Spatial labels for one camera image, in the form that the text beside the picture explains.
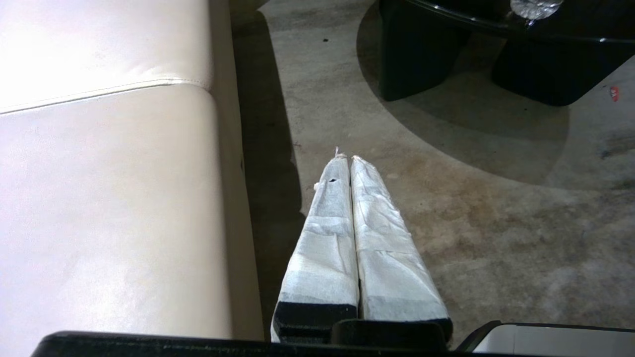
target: black coffee table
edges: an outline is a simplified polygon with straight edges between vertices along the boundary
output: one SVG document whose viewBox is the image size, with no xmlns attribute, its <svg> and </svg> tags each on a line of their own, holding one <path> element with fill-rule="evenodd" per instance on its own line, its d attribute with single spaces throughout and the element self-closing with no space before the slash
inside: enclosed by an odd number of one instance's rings
<svg viewBox="0 0 635 357">
<path fill-rule="evenodd" d="M 380 0 L 379 8 L 386 100 L 443 82 L 474 31 L 508 39 L 494 83 L 549 105 L 575 102 L 635 55 L 635 0 L 564 0 L 533 22 L 509 0 Z"/>
</svg>

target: sofa cushion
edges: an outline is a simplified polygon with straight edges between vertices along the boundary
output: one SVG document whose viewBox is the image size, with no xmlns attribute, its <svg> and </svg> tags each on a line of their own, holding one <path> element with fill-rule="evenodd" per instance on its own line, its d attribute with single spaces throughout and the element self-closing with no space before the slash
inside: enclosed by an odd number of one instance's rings
<svg viewBox="0 0 635 357">
<path fill-rule="evenodd" d="M 187 84 L 0 116 L 1 356 L 59 330 L 262 338 L 226 126 Z"/>
<path fill-rule="evenodd" d="M 209 0 L 0 0 L 0 113 L 166 84 L 210 89 L 210 24 Z"/>
</svg>

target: beige carpet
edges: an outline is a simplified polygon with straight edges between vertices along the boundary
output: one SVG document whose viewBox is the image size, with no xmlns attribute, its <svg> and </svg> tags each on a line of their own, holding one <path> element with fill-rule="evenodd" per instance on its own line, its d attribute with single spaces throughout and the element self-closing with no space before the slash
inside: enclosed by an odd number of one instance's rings
<svg viewBox="0 0 635 357">
<path fill-rule="evenodd" d="M 232 4 L 267 326 L 338 145 L 384 176 L 455 345 L 490 320 L 635 328 L 635 60 L 553 108 L 492 84 L 502 42 L 473 36 L 445 83 L 385 103 L 373 0 Z"/>
</svg>

